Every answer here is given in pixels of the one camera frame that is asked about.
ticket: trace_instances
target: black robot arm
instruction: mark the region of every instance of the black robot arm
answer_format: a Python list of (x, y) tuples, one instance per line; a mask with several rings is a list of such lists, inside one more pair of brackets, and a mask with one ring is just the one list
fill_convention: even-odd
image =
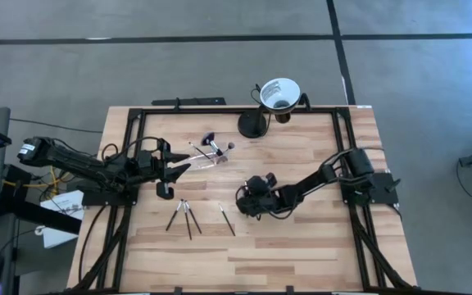
[[(98, 205), (95, 203), (98, 197), (93, 195), (102, 195), (106, 200), (119, 200), (121, 203), (121, 200), (133, 197), (131, 195), (134, 188), (157, 179), (161, 181), (157, 184), (157, 195), (171, 199), (174, 193), (168, 183), (175, 183), (190, 164), (173, 168), (167, 164), (182, 161), (189, 155), (173, 154), (167, 141), (163, 138), (154, 139), (157, 141), (157, 149), (139, 151), (137, 159), (127, 157), (127, 147), (123, 152), (99, 161), (94, 156), (66, 146), (59, 139), (33, 137), (25, 140), (18, 158), (20, 163), (27, 166), (54, 166), (84, 179), (78, 186), (85, 193), (84, 205)], [(152, 155), (156, 151), (160, 152), (159, 158)]]
[[(352, 177), (338, 177), (333, 165), (341, 158), (345, 158)], [(269, 213), (278, 219), (285, 219), (290, 216), (294, 208), (309, 193), (326, 184), (334, 182), (344, 182), (349, 185), (359, 187), (359, 189), (369, 189), (372, 184), (369, 181), (370, 175), (374, 173), (373, 166), (363, 149), (351, 149), (337, 153), (324, 161), (320, 168), (313, 174), (307, 176), (297, 184), (288, 184), (279, 188), (276, 185), (275, 175), (269, 173), (264, 179), (260, 176), (252, 176), (236, 192), (236, 205), (238, 209), (246, 215), (255, 217), (263, 213)], [(279, 213), (287, 212), (286, 216), (277, 216)]]

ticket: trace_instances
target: gray floor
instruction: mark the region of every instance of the gray floor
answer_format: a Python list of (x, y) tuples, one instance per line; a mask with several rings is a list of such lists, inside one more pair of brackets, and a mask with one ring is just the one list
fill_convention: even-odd
[[(335, 1), (342, 34), (472, 33), (472, 1)], [(331, 34), (324, 0), (0, 0), (0, 39)], [(373, 105), (423, 288), (472, 292), (472, 199), (455, 164), (472, 153), (472, 39), (344, 42), (358, 104)], [(313, 104), (345, 104), (333, 41), (0, 46), (0, 106), (15, 118), (101, 129), (109, 106), (226, 97), (287, 76)], [(95, 152), (99, 135), (12, 122)], [(472, 168), (461, 171), (472, 192)], [(22, 279), (21, 294), (65, 286), (73, 244)]]

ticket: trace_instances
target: wooden tabletop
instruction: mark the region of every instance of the wooden tabletop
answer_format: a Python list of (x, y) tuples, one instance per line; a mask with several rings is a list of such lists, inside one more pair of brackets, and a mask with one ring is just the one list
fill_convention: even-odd
[[(373, 110), (350, 109), (357, 146), (381, 147)], [(128, 107), (109, 109), (100, 152), (108, 143), (121, 147), (128, 111)], [(170, 292), (175, 286), (183, 287), (185, 292), (284, 291), (286, 285), (293, 285), (297, 291), (361, 290), (348, 209), (337, 184), (307, 196), (286, 220), (266, 215), (261, 221), (247, 218), (234, 202), (238, 187), (253, 175), (273, 172), (278, 185), (282, 185), (294, 184), (314, 172), (337, 151), (331, 116), (293, 114), (283, 125), (273, 119), (267, 135), (256, 139), (240, 135), (237, 121), (238, 115), (233, 114), (147, 117), (144, 136), (164, 138), (173, 152), (188, 150), (189, 141), (198, 143), (208, 131), (216, 132), (217, 142), (233, 142), (236, 148), (229, 162), (221, 166), (186, 172), (171, 185), (174, 200), (159, 198), (155, 184), (141, 186), (130, 220), (121, 292)], [(151, 141), (143, 142), (145, 149), (154, 147)], [(383, 152), (367, 153), (375, 169), (387, 169)], [(192, 241), (183, 212), (165, 231), (180, 198), (189, 201), (202, 228), (203, 234), (198, 233), (190, 220)], [(236, 237), (218, 204), (225, 209)], [(85, 272), (102, 251), (108, 210), (90, 235), (84, 255)], [(415, 284), (400, 218), (384, 205), (374, 205), (371, 210), (380, 250), (403, 279)], [(85, 212), (67, 287), (77, 284), (79, 254), (97, 211), (93, 207)], [(371, 284), (375, 285), (371, 255), (365, 250)], [(113, 253), (106, 286), (111, 286), (115, 257)]]

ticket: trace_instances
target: white paper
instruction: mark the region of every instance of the white paper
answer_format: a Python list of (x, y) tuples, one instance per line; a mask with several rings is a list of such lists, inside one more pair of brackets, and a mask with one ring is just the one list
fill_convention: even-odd
[[(84, 210), (81, 206), (83, 200), (83, 192), (77, 190), (74, 192), (63, 193), (52, 198), (53, 201), (47, 200), (41, 202), (41, 207), (53, 211), (60, 211), (60, 208), (69, 216), (83, 219)], [(69, 234), (57, 229), (43, 229), (43, 245), (49, 249), (71, 239), (77, 238), (77, 234)]]

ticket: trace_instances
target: wooden plank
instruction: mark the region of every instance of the wooden plank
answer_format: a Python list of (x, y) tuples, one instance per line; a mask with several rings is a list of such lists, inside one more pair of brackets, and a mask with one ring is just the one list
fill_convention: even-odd
[[(373, 110), (350, 109), (357, 146), (382, 147)], [(110, 108), (100, 151), (108, 143), (122, 144), (128, 110)], [(236, 148), (224, 165), (189, 171), (177, 184), (172, 184), (174, 201), (158, 198), (154, 183), (140, 187), (129, 227), (121, 292), (170, 292), (174, 286), (182, 286), (185, 292), (284, 291), (287, 284), (299, 291), (360, 290), (348, 210), (338, 185), (326, 186), (308, 196), (286, 220), (265, 215), (261, 221), (247, 218), (234, 203), (236, 190), (253, 175), (273, 172), (279, 184), (296, 183), (335, 153), (330, 116), (293, 114), (284, 125), (272, 120), (268, 134), (255, 139), (239, 134), (237, 120), (238, 115), (233, 114), (147, 118), (144, 135), (164, 138), (173, 152), (188, 151), (188, 141), (197, 143), (208, 131), (216, 132), (216, 142), (233, 142)], [(343, 121), (342, 131), (348, 145)], [(143, 148), (154, 148), (154, 144), (143, 142)], [(387, 169), (384, 152), (367, 153), (376, 169)], [(189, 200), (202, 227), (200, 234), (189, 217), (192, 241), (188, 239), (182, 212), (170, 230), (165, 231), (180, 198)], [(224, 207), (236, 237), (232, 236), (218, 204)], [(371, 209), (380, 249), (403, 279), (415, 284), (399, 217), (386, 206), (373, 205)], [(97, 210), (90, 208), (85, 212), (68, 287), (77, 283), (79, 253)], [(90, 235), (84, 270), (92, 266), (102, 250), (107, 220), (108, 209)], [(114, 260), (112, 257), (108, 266), (109, 286)], [(372, 262), (368, 263), (374, 284)]]

